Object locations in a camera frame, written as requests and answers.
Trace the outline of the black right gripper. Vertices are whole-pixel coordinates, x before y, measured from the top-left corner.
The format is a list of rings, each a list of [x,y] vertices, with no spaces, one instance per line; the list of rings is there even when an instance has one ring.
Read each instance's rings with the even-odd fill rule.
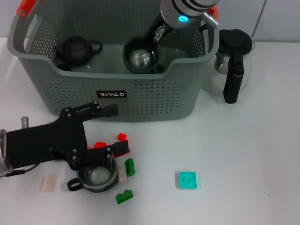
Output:
[[[173,32],[173,28],[165,23],[153,23],[150,27],[150,55],[157,58],[156,47],[166,36]]]

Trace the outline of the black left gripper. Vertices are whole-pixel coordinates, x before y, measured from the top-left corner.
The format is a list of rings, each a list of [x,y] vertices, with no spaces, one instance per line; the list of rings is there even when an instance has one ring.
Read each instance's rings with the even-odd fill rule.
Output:
[[[83,122],[118,115],[117,105],[101,107],[98,101],[64,108],[52,123],[7,133],[7,159],[14,169],[56,159],[71,169],[81,166],[112,165],[113,155],[128,153],[128,141],[87,149]]]

